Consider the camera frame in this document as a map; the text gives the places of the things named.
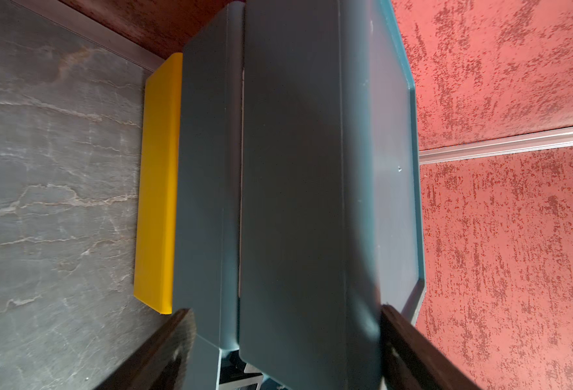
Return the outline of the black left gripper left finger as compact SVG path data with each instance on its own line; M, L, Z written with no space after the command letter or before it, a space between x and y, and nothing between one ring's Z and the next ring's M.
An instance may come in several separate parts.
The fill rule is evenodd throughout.
M195 336L193 310L176 311L96 388L181 389Z

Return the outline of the teal stacked drawer cabinet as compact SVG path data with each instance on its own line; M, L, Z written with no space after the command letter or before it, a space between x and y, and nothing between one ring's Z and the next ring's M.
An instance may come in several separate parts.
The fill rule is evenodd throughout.
M389 1L234 1L173 92L166 313L183 389L389 389L426 289L415 83Z

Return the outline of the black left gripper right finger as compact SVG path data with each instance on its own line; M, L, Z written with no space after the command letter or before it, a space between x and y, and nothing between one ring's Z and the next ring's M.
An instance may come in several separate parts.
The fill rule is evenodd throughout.
M382 306L380 331L382 375L387 388L478 388L391 305Z

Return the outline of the teal bottom drawer yellow case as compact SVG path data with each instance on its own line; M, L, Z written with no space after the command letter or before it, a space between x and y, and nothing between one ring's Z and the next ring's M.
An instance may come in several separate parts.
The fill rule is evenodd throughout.
M182 69L183 54L171 55L143 102L134 295L162 315L173 313Z

